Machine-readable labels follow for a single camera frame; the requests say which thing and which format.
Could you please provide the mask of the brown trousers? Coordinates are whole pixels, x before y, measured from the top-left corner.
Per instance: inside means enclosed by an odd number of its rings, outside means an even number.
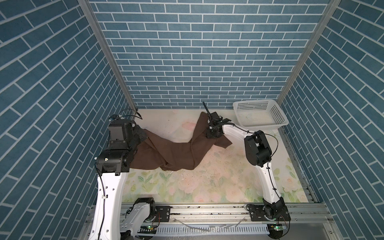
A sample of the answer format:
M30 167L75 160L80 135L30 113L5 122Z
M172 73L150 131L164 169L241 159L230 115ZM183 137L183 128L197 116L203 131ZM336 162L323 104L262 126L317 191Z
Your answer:
M232 142L225 136L209 139L206 136L208 114L202 112L194 128L193 136L187 143L175 143L146 129L147 139L138 145L130 168L163 171L194 170L212 146L226 149Z

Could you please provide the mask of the white plastic laundry basket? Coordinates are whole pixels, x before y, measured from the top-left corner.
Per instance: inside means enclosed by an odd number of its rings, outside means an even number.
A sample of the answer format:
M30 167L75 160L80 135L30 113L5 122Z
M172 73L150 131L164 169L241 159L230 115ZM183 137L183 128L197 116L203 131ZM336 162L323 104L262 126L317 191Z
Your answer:
M275 100L247 100L233 103L239 124L248 130L275 130L289 120Z

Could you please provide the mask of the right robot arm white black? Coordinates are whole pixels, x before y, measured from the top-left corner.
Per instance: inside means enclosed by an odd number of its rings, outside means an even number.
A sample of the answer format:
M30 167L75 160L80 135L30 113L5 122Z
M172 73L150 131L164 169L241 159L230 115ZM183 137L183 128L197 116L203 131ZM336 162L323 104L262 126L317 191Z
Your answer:
M232 136L244 142L245 156L256 168L263 191L263 211L270 221L283 219L290 221L291 216L277 184L272 170L272 156L275 154L263 131L252 132L238 127L231 120L219 116L216 112L208 114L206 136L209 139Z

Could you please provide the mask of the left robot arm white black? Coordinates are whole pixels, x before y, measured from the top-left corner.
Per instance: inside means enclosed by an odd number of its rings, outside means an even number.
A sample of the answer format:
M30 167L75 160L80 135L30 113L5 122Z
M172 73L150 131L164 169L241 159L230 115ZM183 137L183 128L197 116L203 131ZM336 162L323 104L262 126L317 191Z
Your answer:
M98 196L90 240L133 240L145 222L156 219L153 198L138 198L120 221L123 190L138 146L147 135L134 116L111 116L108 145L95 158Z

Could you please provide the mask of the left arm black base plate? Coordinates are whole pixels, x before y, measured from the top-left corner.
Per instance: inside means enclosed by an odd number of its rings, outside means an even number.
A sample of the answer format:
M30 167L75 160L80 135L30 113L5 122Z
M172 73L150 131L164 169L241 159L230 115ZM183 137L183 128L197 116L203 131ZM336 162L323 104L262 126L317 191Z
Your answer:
M168 223L170 215L171 206L156 206L155 223Z

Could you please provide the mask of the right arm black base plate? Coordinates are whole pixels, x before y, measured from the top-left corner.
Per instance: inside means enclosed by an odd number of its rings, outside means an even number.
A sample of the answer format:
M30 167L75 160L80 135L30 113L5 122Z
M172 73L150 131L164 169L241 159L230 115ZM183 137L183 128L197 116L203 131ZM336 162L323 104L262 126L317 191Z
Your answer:
M283 221L288 222L291 220L288 208L286 206L276 207L247 204L246 210L249 212L252 222L260 221Z

